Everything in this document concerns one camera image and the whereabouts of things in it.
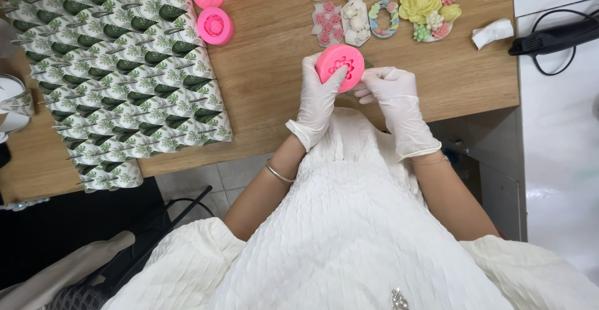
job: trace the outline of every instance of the gloved hand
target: gloved hand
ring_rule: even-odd
[[[362,83],[353,89],[354,95],[361,97],[362,104],[378,101],[385,115],[385,125],[395,136],[398,161],[430,154],[441,148],[441,143],[433,138],[428,125],[422,120],[414,74],[393,67],[367,69]]]
[[[339,85],[348,73],[348,67],[344,65],[322,84],[314,67],[320,55],[321,53],[318,53],[305,57],[302,61],[304,81],[301,87],[300,112],[296,121],[289,120],[285,124],[301,141],[306,152],[320,141],[329,128],[329,118],[333,112]]]

